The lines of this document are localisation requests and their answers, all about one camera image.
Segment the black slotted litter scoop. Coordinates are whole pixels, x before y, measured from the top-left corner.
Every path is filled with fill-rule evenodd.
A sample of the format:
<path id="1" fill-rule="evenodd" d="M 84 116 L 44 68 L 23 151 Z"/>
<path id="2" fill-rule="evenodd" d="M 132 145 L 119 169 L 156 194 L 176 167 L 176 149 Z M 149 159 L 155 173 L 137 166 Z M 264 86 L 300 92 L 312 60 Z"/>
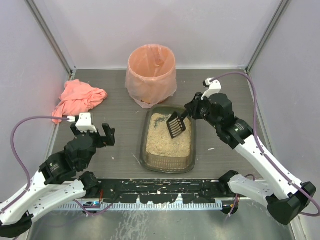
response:
<path id="1" fill-rule="evenodd" d="M 172 139 L 177 138 L 186 130 L 186 124 L 184 123 L 184 120 L 188 115 L 189 114 L 187 110 L 185 110 L 183 113 L 175 111 L 166 121 L 166 125 Z"/>

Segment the dark green litter box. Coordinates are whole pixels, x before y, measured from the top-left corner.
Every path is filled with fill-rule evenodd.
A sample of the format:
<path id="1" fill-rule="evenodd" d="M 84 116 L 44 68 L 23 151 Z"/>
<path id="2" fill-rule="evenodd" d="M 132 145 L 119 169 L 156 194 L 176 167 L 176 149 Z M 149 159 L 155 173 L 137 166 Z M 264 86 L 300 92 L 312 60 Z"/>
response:
<path id="1" fill-rule="evenodd" d="M 197 123 L 190 117 L 184 120 L 186 131 L 171 138 L 167 120 L 174 112 L 183 113 L 178 105 L 158 104 L 146 114 L 140 148 L 140 163 L 151 171 L 184 174 L 196 163 Z"/>

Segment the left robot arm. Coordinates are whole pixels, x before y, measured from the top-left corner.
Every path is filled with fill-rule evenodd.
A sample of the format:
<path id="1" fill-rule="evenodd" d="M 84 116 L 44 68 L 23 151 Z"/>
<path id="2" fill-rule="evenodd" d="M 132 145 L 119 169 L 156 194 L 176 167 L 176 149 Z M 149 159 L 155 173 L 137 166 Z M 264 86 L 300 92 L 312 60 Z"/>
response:
<path id="1" fill-rule="evenodd" d="M 52 154 L 31 178 L 30 184 L 0 205 L 0 236 L 17 238 L 55 208 L 101 193 L 101 184 L 87 171 L 98 148 L 115 145 L 115 129 L 102 124 L 99 132 L 81 133 L 72 124 L 74 139 Z"/>

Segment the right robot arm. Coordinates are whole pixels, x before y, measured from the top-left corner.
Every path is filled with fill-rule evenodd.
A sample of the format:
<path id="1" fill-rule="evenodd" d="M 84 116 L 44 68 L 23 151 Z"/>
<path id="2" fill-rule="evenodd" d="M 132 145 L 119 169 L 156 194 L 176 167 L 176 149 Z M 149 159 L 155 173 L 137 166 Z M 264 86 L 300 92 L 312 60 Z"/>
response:
<path id="1" fill-rule="evenodd" d="M 233 104 L 226 94 L 216 93 L 206 97 L 198 92 L 184 107 L 194 120 L 209 123 L 219 139 L 244 157 L 267 182 L 264 185 L 247 180 L 230 170 L 219 179 L 223 187 L 265 206 L 282 225 L 288 225 L 303 213 L 317 188 L 310 181 L 302 182 L 280 164 L 262 145 L 252 127 L 235 116 Z"/>

